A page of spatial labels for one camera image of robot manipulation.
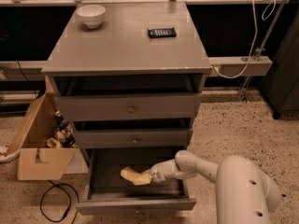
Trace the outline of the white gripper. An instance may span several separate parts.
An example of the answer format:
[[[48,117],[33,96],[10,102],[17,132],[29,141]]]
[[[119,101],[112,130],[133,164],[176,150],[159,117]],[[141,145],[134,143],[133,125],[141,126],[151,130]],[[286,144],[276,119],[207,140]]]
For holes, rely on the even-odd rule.
[[[133,180],[135,186],[148,185],[151,181],[161,183],[168,179],[185,180],[197,176],[194,171],[182,171],[175,160],[154,164],[149,172],[143,172]]]

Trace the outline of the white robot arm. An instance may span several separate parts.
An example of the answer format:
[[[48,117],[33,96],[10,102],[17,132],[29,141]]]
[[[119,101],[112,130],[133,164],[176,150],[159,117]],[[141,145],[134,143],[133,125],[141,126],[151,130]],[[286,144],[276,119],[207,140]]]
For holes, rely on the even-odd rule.
[[[133,179],[136,185],[201,175],[215,184],[217,224],[271,224],[269,213],[280,202],[276,182],[252,161],[229,156],[220,163],[203,160],[187,150],[154,164]]]

